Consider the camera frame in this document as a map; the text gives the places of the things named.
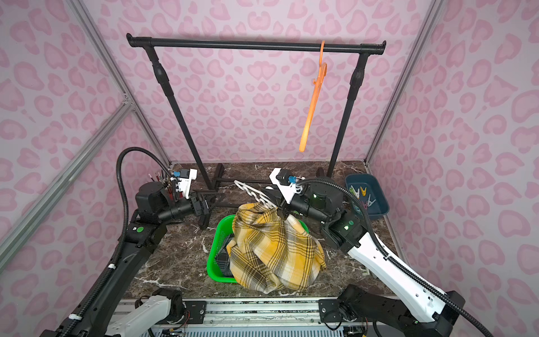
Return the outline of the grey plaid shirt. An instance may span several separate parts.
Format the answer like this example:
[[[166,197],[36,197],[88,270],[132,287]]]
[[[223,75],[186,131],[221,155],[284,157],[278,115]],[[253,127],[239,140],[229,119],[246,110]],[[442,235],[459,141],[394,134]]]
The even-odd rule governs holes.
[[[223,277],[233,277],[233,273],[230,269],[230,256],[227,252],[227,245],[232,241],[233,235],[229,235],[222,244],[222,247],[218,250],[214,261],[216,262]]]

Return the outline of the orange plastic hanger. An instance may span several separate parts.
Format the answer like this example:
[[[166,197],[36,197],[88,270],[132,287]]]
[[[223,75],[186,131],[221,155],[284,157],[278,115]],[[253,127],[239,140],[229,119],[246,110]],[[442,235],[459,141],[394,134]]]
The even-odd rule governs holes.
[[[307,119],[305,122],[301,139],[300,139],[299,152],[304,152],[306,150],[307,141],[308,141],[310,129],[312,126],[312,121],[314,119],[314,113],[316,111],[321,88],[323,86],[323,83],[327,74],[327,63],[324,62],[324,47],[325,47],[325,41],[323,40],[321,43],[320,51],[319,51],[318,74],[317,74],[317,78],[313,81],[314,89],[313,89],[313,93],[312,93],[312,97],[310,101],[309,110],[307,113]]]

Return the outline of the white clothespin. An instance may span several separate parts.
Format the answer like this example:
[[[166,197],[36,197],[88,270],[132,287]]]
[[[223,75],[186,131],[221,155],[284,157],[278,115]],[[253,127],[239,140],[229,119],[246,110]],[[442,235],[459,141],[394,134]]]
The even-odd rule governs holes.
[[[355,194],[355,196],[360,199],[362,194],[359,190],[355,190],[354,188],[352,188],[352,192]]]

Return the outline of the white plastic hanger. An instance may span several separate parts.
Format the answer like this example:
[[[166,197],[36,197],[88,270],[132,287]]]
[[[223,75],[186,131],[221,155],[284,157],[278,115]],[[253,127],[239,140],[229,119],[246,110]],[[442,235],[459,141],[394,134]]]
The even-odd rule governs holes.
[[[250,185],[238,180],[234,180],[234,184],[247,195],[253,197],[257,202],[269,208],[277,208],[277,205],[264,192],[257,190]]]

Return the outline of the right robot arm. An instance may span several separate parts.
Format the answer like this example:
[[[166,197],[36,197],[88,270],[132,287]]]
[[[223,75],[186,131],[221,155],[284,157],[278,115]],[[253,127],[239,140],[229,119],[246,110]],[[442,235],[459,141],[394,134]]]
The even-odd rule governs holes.
[[[294,214],[321,223],[327,244],[367,267],[395,295],[369,293],[353,284],[338,297],[341,313],[381,322],[405,336],[450,336],[463,318],[483,336],[491,332],[464,309],[464,298],[445,292],[421,277],[394,254],[375,233],[365,206],[330,178],[275,178],[261,198],[276,206],[286,220]]]

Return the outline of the yellow plaid shirt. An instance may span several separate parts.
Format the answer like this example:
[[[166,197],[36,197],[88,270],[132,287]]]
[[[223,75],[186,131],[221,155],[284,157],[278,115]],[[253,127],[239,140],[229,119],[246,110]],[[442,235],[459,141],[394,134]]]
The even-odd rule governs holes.
[[[292,215],[280,218],[275,208],[261,203],[241,205],[232,232],[226,246],[230,271],[238,284],[251,291],[269,294],[287,288],[301,292],[326,269],[319,240]]]

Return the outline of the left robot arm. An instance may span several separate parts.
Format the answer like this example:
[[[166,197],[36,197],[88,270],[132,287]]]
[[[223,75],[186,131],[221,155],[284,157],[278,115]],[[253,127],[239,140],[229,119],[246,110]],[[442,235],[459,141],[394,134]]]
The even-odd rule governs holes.
[[[158,249],[168,225],[190,215],[206,216],[213,208],[213,202],[201,193],[193,196],[184,194],[177,199],[162,182],[152,181],[140,186],[136,194],[137,208],[130,213],[122,164],[131,152],[141,152],[153,160],[157,159],[141,147],[128,147],[117,158],[116,178],[124,221],[114,253],[74,312],[57,329],[43,330],[42,336],[105,336],[124,293],[139,269]]]

